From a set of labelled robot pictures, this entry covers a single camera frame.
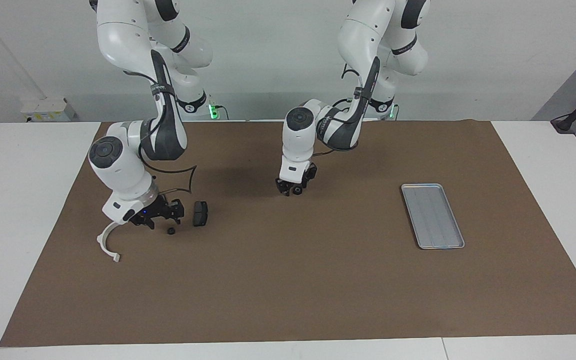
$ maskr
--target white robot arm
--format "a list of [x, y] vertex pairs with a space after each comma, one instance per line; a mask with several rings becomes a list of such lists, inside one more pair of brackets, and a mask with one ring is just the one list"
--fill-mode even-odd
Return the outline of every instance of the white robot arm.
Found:
[[[288, 112], [283, 125], [283, 156], [276, 186], [288, 196], [299, 195], [317, 167], [311, 158], [315, 139], [332, 151], [356, 148], [362, 120], [369, 107], [387, 114], [396, 91], [395, 71], [417, 75], [428, 63], [428, 53], [415, 28], [427, 14], [430, 0], [358, 0], [343, 21], [337, 38], [341, 57], [358, 75], [350, 107], [342, 111], [313, 99]], [[392, 59], [377, 56], [380, 43]]]
[[176, 160], [185, 152], [182, 118], [208, 114], [193, 68], [208, 66], [213, 51], [179, 20], [176, 0], [90, 0], [90, 5], [97, 13], [101, 53], [127, 75], [147, 79], [157, 108], [154, 119], [114, 123], [91, 146], [90, 165], [112, 189], [103, 213], [116, 224], [153, 228], [153, 217], [179, 223], [181, 203], [168, 203], [160, 194], [144, 159]]

